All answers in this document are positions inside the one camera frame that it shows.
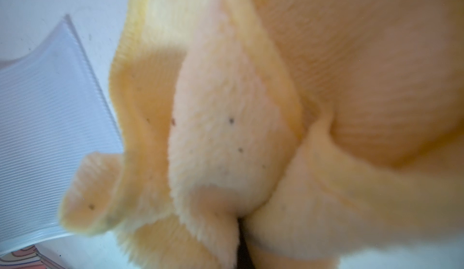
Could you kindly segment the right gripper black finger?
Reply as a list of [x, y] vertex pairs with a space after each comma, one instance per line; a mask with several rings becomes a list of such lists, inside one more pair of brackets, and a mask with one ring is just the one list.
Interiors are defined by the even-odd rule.
[[239, 246], [237, 249], [237, 269], [255, 269], [245, 242], [244, 228], [242, 219], [238, 219], [239, 224]]

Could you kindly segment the yellow microfiber cloth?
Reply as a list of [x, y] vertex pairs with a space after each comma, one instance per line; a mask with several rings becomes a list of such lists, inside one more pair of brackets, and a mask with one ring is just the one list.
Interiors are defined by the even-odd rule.
[[59, 209], [143, 269], [334, 269], [464, 230], [464, 0], [129, 0], [123, 154]]

